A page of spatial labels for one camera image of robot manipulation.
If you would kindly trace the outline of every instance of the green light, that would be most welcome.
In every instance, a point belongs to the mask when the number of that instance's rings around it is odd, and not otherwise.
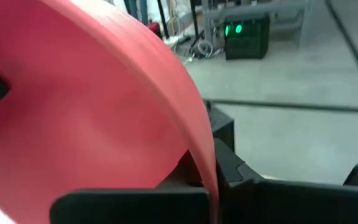
[[[224,30],[224,35],[228,35],[230,30],[230,26],[226,26],[226,30]]]
[[[237,25],[236,26],[236,33],[240,33],[241,32],[241,30],[242,30],[242,25]]]

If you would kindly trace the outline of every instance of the metal frame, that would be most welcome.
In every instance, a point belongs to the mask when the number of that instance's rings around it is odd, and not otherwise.
[[[255,6],[242,5],[215,9],[216,0],[201,0],[205,19],[205,39],[213,43],[213,27],[211,22],[214,20],[221,20],[229,16],[239,16],[244,14],[283,12],[297,9],[303,12],[303,16],[301,17],[302,21],[299,24],[295,24],[295,28],[300,28],[299,46],[303,47],[307,44],[307,37],[309,34],[308,30],[310,27],[310,21],[312,20],[314,2],[315,0],[288,0],[282,2],[260,3]]]

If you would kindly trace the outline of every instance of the metal pole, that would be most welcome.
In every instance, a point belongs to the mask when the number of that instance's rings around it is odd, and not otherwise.
[[[162,9],[161,0],[157,0],[157,3],[158,3],[158,9],[160,10],[161,22],[162,22],[162,27],[164,28],[165,38],[169,38],[167,23],[165,22],[164,10]]]
[[[194,3],[194,0],[190,0],[190,7],[191,7],[191,15],[193,16],[194,32],[196,34],[196,39],[198,39],[197,14],[196,14],[196,5]]]
[[[212,26],[211,26],[211,19],[205,16],[210,10],[212,10],[213,5],[210,4],[210,0],[201,0],[201,5],[203,6],[203,14],[204,14],[204,36],[205,39],[208,40],[213,44],[212,41]]]

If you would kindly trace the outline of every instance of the black tube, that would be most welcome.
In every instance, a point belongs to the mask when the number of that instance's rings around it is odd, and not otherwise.
[[[194,0],[190,0],[190,7],[191,7],[191,15],[193,16],[194,33],[196,34],[196,39],[198,39],[198,24],[197,24],[197,14],[196,14],[196,4],[194,3]]]
[[[165,38],[169,38],[167,23],[165,22],[164,10],[162,9],[161,0],[157,0],[157,3],[158,3],[158,9],[160,10],[161,22],[162,22],[162,27],[164,28]]]

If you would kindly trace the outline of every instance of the gray floor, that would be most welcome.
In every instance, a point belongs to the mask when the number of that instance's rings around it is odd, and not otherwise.
[[[358,1],[334,5],[358,44]],[[205,98],[358,106],[358,67],[322,0],[312,29],[305,49],[271,41],[263,60],[218,55],[186,68]],[[218,106],[235,119],[238,155],[261,174],[341,184],[358,163],[357,113]]]

